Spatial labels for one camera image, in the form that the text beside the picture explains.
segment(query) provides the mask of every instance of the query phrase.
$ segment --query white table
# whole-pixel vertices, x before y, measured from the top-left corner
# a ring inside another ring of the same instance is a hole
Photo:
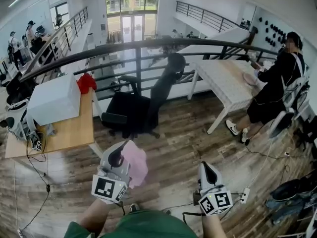
[[[241,60],[202,60],[191,63],[191,67],[195,69],[195,75],[188,100],[191,100],[200,76],[223,103],[223,110],[207,131],[211,134],[229,112],[249,106],[253,99],[252,87],[243,79],[243,73],[253,74],[254,69]]]

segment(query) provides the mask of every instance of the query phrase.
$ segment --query pink cloth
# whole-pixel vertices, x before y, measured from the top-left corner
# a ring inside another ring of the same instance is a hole
[[[131,177],[131,181],[129,187],[140,186],[148,173],[145,151],[139,149],[133,141],[129,140],[121,151],[121,154],[130,164],[129,176]]]

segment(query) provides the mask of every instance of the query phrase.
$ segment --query green shirt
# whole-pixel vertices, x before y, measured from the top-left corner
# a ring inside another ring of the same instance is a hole
[[[87,238],[89,231],[71,222],[64,238]],[[113,233],[102,238],[197,238],[181,220],[159,211],[138,211],[124,216]]]

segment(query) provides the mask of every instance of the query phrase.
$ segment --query whiteboard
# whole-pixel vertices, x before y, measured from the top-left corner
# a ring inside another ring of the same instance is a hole
[[[36,28],[40,25],[43,25],[47,33],[53,32],[53,22],[48,0],[39,0],[30,7],[24,9],[0,29],[0,58],[7,56],[10,32],[14,31],[14,36],[22,42],[22,35],[25,35],[27,24],[30,20],[33,20],[36,23],[33,26],[34,32],[36,32]]]

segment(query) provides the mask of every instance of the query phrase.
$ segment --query chair seat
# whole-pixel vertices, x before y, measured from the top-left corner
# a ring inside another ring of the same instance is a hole
[[[150,99],[130,93],[115,93],[106,113],[127,117],[126,124],[103,121],[103,125],[126,132],[143,132],[144,122],[150,105]]]

